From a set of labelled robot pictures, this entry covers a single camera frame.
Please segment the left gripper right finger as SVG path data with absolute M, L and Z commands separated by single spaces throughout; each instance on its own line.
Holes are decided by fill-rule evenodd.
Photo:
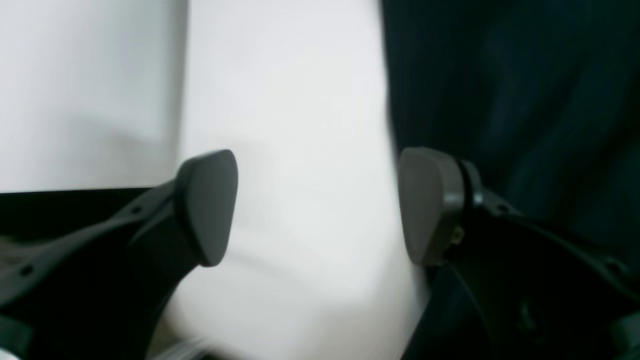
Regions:
M 409 259 L 462 285 L 476 323 L 412 339 L 425 357 L 637 360 L 639 276 L 603 246 L 526 217 L 468 161 L 425 147 L 398 161 Z

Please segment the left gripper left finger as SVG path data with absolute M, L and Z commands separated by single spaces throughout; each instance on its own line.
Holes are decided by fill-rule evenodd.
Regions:
M 224 258 L 239 173 L 223 149 L 156 187 L 1 195 L 1 353 L 142 360 L 180 282 Z

